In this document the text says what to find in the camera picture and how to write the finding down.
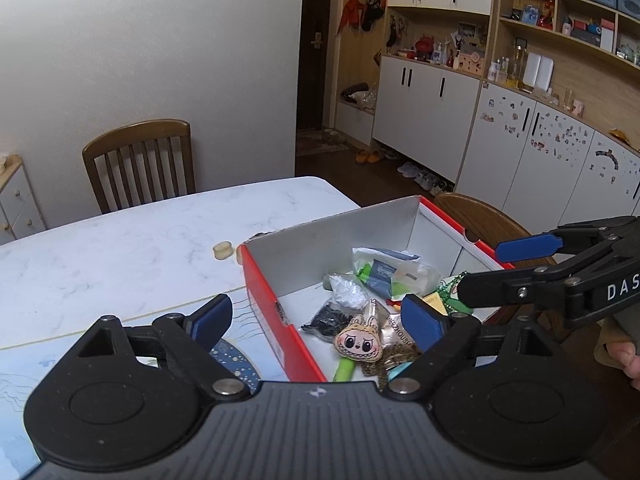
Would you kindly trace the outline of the person's right hand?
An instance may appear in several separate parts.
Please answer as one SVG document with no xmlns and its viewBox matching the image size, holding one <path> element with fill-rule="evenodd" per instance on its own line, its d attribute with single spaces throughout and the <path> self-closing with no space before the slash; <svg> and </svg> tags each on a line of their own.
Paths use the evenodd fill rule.
<svg viewBox="0 0 640 480">
<path fill-rule="evenodd" d="M 634 342 L 616 321 L 605 318 L 600 324 L 600 334 L 594 358 L 602 365 L 622 370 L 631 380 L 632 388 L 639 389 L 640 365 Z"/>
</svg>

